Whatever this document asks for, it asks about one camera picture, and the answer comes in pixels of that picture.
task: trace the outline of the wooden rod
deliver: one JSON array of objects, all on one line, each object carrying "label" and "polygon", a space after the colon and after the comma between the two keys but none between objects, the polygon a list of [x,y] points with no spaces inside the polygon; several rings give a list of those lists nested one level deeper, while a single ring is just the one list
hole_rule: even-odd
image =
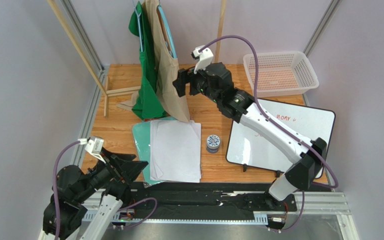
[{"label": "wooden rod", "polygon": [[[228,0],[221,0],[220,18],[218,19],[217,38],[220,38],[222,36],[223,22],[225,21],[225,9],[226,9],[226,2],[227,1]],[[215,63],[219,62],[220,44],[221,44],[221,41],[218,41],[215,45],[215,58],[214,58]]]},{"label": "wooden rod", "polygon": [[[108,88],[109,88],[109,77],[106,76],[106,81],[104,82],[104,90],[108,92]],[[104,96],[104,106],[103,106],[103,116],[105,118],[108,118],[108,111],[109,111],[109,97],[106,94]]]},{"label": "wooden rod", "polygon": [[119,96],[134,94],[135,92],[137,92],[137,91],[125,91],[125,92],[111,93],[111,94],[108,94],[107,96],[109,98],[113,98],[113,97],[119,97]]},{"label": "wooden rod", "polygon": [[96,75],[96,73],[93,71],[92,65],[90,64],[89,60],[86,58],[86,55],[84,54],[83,50],[80,48],[79,43],[77,42],[77,39],[75,38],[71,28],[68,25],[67,20],[65,19],[64,15],[62,14],[58,4],[55,2],[55,0],[47,0],[48,5],[50,5],[51,9],[53,10],[54,14],[56,15],[57,19],[59,20],[60,24],[62,25],[63,29],[65,30],[66,34],[68,35],[70,41],[74,45],[76,51],[81,56],[82,61],[85,63],[85,66],[87,67],[90,74],[93,76],[94,81],[96,82],[97,86],[102,91],[103,95],[108,95],[99,80],[99,77]]},{"label": "wooden rod", "polygon": [[118,94],[118,93],[124,93],[124,92],[131,92],[131,91],[138,91],[140,90],[140,86],[132,86],[132,87],[125,87],[120,89],[111,89],[107,90],[107,94]]}]

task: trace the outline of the white plastic basket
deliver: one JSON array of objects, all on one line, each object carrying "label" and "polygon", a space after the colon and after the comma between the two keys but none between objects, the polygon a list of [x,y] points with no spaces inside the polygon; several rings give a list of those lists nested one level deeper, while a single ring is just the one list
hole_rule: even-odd
[{"label": "white plastic basket", "polygon": [[[301,51],[257,53],[257,59],[258,98],[304,94],[319,86],[318,77],[309,59]],[[248,82],[254,92],[254,56],[247,54],[243,61]]]}]

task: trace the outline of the beige bag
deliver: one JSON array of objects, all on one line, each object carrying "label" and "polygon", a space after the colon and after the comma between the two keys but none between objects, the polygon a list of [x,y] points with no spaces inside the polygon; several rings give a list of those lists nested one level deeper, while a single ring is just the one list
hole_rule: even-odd
[{"label": "beige bag", "polygon": [[145,0],[145,10],[152,29],[153,48],[155,51],[155,67],[158,70],[156,96],[164,110],[172,117],[182,122],[189,122],[188,103],[186,96],[179,97],[173,81],[177,79],[179,62],[170,55],[160,21],[158,0]]},{"label": "beige bag", "polygon": [[133,92],[133,94],[131,94],[131,100],[118,102],[116,106],[120,109],[125,109],[127,111],[133,112],[132,109],[133,109],[133,106],[136,104],[138,97],[139,97],[139,91],[135,91]]}]

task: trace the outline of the red writing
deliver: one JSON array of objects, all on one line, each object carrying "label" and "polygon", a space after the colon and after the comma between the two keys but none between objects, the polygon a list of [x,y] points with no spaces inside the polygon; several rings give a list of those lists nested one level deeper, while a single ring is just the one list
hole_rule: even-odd
[{"label": "red writing", "polygon": [[289,121],[290,120],[290,116],[283,116],[283,115],[276,115],[276,118],[277,119],[281,119],[281,120],[285,120],[285,121]]}]

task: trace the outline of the gray wall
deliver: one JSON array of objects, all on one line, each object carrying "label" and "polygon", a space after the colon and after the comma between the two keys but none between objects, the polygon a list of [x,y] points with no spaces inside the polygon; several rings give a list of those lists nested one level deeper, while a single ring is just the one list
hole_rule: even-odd
[{"label": "gray wall", "polygon": [[342,1],[309,59],[310,105],[337,114],[328,163],[360,238],[384,239],[384,1]]},{"label": "gray wall", "polygon": [[[101,61],[138,64],[139,40],[128,29],[131,0],[71,0]],[[160,0],[180,63],[217,37],[221,0]],[[303,51],[330,0],[228,0],[223,35],[240,35],[260,52]],[[242,64],[251,53],[239,40],[221,43],[220,61]]]},{"label": "gray wall", "polygon": [[95,87],[45,0],[0,0],[0,239],[37,239]]}]

